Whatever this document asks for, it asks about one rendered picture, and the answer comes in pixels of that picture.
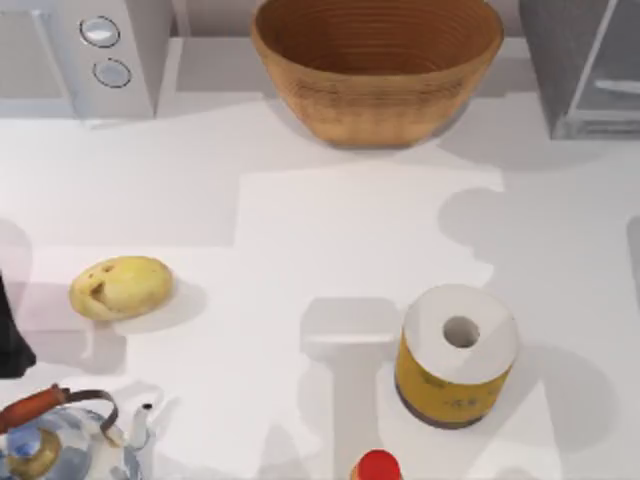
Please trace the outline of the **brown woven basket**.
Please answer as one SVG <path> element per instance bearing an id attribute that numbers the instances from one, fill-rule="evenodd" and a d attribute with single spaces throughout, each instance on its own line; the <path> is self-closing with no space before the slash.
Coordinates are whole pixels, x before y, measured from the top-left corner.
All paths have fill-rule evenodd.
<path id="1" fill-rule="evenodd" d="M 318 139 L 405 147 L 470 99 L 504 40 L 488 0 L 263 0 L 251 40 Z"/>

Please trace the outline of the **pale microwave oven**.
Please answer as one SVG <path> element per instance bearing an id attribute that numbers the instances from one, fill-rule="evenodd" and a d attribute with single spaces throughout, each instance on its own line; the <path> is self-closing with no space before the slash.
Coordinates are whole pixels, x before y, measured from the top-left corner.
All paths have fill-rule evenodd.
<path id="1" fill-rule="evenodd" d="M 96 16 L 118 25 L 113 47 L 82 40 L 80 21 Z M 0 118 L 154 117 L 173 18 L 171 0 L 0 0 Z M 126 87 L 94 78 L 108 58 L 131 70 Z"/>

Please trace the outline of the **round microwave knob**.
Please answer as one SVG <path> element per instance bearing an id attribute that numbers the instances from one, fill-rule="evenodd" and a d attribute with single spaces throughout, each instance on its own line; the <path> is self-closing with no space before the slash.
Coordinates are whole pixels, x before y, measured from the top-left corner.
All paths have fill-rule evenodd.
<path id="1" fill-rule="evenodd" d="M 124 88 L 132 80 L 129 67 L 114 58 L 96 62 L 92 67 L 92 74 L 101 85 L 111 89 Z"/>
<path id="2" fill-rule="evenodd" d="M 86 44 L 97 48 L 111 48 L 121 37 L 118 25 L 106 16 L 81 20 L 79 33 Z"/>

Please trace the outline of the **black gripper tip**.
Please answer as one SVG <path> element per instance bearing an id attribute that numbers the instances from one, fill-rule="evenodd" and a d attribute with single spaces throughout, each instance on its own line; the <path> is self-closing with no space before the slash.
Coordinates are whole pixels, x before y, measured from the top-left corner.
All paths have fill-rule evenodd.
<path id="1" fill-rule="evenodd" d="M 0 273 L 0 379 L 17 379 L 37 362 L 36 355 L 19 332 Z"/>

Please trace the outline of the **paper roll with yellow wrapper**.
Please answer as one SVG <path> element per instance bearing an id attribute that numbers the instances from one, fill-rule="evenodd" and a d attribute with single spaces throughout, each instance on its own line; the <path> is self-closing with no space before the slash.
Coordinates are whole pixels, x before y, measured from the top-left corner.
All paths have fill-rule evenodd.
<path id="1" fill-rule="evenodd" d="M 518 352 L 516 321 L 501 301 L 476 287 L 436 286 L 404 317 L 396 391 L 419 420 L 466 428 L 493 408 Z"/>

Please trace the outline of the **blue and white kettle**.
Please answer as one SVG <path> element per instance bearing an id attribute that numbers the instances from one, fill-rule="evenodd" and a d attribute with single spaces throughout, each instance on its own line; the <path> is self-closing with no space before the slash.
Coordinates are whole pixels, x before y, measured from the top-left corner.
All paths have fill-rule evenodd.
<path id="1" fill-rule="evenodd" d="M 54 384 L 24 397 L 0 410 L 0 480 L 144 480 L 153 408 L 141 404 L 125 432 L 107 391 Z"/>

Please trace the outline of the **yellow potato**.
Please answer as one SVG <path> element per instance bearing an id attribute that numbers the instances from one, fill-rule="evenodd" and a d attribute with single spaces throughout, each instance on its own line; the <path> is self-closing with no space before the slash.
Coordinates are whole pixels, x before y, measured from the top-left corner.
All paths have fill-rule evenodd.
<path id="1" fill-rule="evenodd" d="M 162 261 L 147 256 L 117 256 L 82 271 L 69 287 L 72 309 L 98 322 L 128 320 L 163 306 L 174 277 Z"/>

